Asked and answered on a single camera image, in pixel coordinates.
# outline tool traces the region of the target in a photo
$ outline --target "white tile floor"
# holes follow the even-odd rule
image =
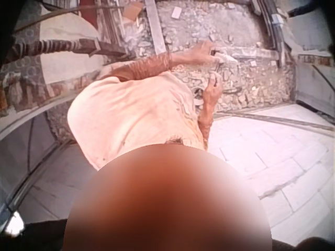
[[[329,125],[298,105],[257,114]],[[230,163],[261,197],[273,238],[296,245],[310,236],[334,241],[333,144],[331,136],[316,132],[227,118],[214,122],[209,152]],[[94,173],[79,147],[69,146],[24,200],[24,219],[66,217]]]
[[[330,125],[298,105],[255,114]],[[234,117],[215,121],[209,138],[209,152],[260,196],[272,237],[292,245],[310,236],[334,242],[333,145],[331,134]]]

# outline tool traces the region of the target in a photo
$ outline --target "wooden beam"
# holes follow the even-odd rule
[[[166,52],[161,23],[159,21],[156,3],[154,0],[145,0],[147,7],[147,15],[150,24],[151,36],[155,53],[160,54]]]

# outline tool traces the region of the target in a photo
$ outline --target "construction site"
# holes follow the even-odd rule
[[[14,212],[24,224],[67,219],[96,173],[68,124],[85,87],[209,40],[231,61],[171,69],[197,114],[209,72],[222,76],[208,152],[254,190],[272,239],[334,243],[331,26],[310,0],[25,1],[0,68],[1,231]]]

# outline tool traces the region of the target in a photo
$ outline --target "orange shirt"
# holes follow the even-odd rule
[[[68,122],[97,170],[123,153],[171,138],[204,150],[192,92],[170,72],[139,81],[96,81],[73,101]]]

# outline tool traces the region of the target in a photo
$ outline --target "hand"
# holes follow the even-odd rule
[[[217,72],[210,72],[208,86],[203,93],[204,107],[214,111],[223,90],[222,76]]]
[[[185,56],[189,64],[203,65],[221,63],[222,59],[217,56],[210,55],[214,49],[214,44],[210,41],[202,41],[194,46],[192,49],[185,51]]]

